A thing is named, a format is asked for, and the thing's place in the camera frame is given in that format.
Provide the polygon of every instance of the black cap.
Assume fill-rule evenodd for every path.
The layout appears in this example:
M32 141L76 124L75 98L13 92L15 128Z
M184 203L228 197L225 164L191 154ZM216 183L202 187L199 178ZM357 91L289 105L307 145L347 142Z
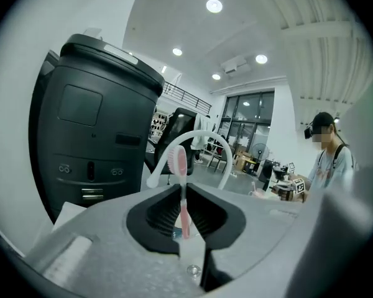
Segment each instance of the black cap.
M327 112L320 112L313 119L312 134L319 135L321 134L322 127L329 127L330 125L334 125L334 118L332 115Z

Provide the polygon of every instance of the dark gray machine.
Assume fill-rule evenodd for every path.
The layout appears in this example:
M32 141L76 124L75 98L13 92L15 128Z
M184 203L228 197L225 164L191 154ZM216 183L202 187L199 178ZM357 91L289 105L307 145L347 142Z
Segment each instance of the dark gray machine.
M75 34L64 44L40 110L37 156L56 218L140 190L163 77L130 54Z

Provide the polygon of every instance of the woman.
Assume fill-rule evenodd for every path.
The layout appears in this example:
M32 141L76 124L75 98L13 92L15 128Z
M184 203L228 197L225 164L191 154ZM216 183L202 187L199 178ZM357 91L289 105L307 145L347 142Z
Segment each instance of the woman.
M329 113L320 112L313 119L312 141L320 143L322 152L316 157L310 175L307 178L290 175L290 179L302 178L306 191L325 189L354 169L351 151L337 136L336 124Z

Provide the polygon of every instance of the chair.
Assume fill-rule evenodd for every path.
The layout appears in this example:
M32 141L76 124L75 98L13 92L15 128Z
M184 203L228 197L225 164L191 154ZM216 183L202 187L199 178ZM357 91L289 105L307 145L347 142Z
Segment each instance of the chair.
M234 148L231 148L231 151L232 151L232 155L233 155L233 154L235 153L235 149L234 149ZM224 170L225 170L226 165L227 165L227 163L228 163L228 159L227 159L227 156L226 156L225 149L223 149L223 150L221 151L221 155L213 155L213 157L212 157L212 159L211 159L211 161L210 161L210 163L209 163L209 167L210 167L211 163L213 162L214 158L216 158L216 159L218 160L217 165L216 165L216 167L215 167L215 169L214 169L214 172L217 171L217 168L218 168L218 166L219 166L219 163L220 163L221 161L225 161L225 165L224 165L224 169L223 169L223 173L224 173Z
M157 143L154 143L149 140L149 143L154 146L154 152L145 153L145 164L147 165L149 171L152 173L156 168L157 163L160 160L164 150L167 146L177 137L183 133L190 132L193 130L195 125L196 112L189 111L184 108L177 108L174 112L174 115L171 116L168 120L168 125L166 126L161 138ZM193 138L185 140L182 145L186 151L186 161L188 169L186 174L191 175L193 172L193 159L195 157L195 150L191 149L191 143ZM162 174L168 174L167 184L170 184L169 179L172 174L168 168L168 164L163 167Z

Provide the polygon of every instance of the light blue shirt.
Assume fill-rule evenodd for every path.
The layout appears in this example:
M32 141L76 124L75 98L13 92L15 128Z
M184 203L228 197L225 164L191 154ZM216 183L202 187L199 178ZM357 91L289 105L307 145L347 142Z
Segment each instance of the light blue shirt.
M327 151L322 154L322 151L316 157L315 164L311 170L308 180L311 182L311 189L326 189L339 179L343 179L344 175L352 170L351 151L347 147L343 147L337 157L336 167L333 169L334 153L329 155Z

